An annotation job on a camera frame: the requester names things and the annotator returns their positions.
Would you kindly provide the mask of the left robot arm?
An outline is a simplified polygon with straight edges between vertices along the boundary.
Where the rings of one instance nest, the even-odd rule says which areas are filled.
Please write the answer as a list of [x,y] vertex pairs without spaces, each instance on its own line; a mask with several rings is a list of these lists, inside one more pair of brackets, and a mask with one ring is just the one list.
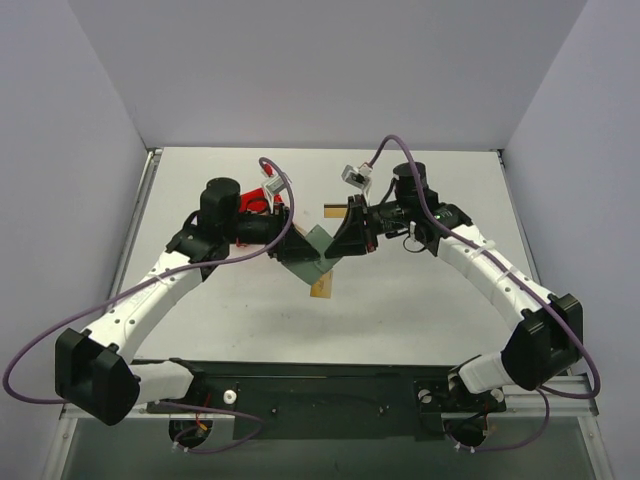
[[243,212],[240,205],[237,181],[210,180],[199,209],[145,277],[82,331],[68,328],[58,336],[55,391],[60,397],[108,426],[142,403],[172,400],[186,412],[203,405],[206,388],[197,367],[177,358],[134,364],[144,340],[218,266],[233,262],[230,248],[236,243],[256,245],[280,262],[319,257],[293,226],[293,202],[273,201],[268,216]]

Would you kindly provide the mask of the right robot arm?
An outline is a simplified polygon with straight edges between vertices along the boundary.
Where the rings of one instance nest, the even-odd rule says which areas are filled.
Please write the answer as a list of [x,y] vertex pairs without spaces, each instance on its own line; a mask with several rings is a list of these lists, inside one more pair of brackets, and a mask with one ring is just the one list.
[[428,185],[424,164],[397,165],[391,189],[394,199],[375,205],[362,194],[349,197],[346,217],[325,255],[366,255],[377,249],[380,236],[405,234],[457,270],[497,310],[511,336],[500,351],[478,355],[451,371],[446,394],[453,406],[468,409],[483,393],[506,385],[533,391],[585,358],[581,303],[536,283],[459,207],[440,201]]

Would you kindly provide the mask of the gold VIP card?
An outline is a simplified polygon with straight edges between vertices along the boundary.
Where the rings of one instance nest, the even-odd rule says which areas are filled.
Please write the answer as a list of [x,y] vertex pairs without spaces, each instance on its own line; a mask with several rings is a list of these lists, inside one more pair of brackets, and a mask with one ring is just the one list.
[[310,288],[313,298],[330,299],[332,296],[333,271],[324,273]]

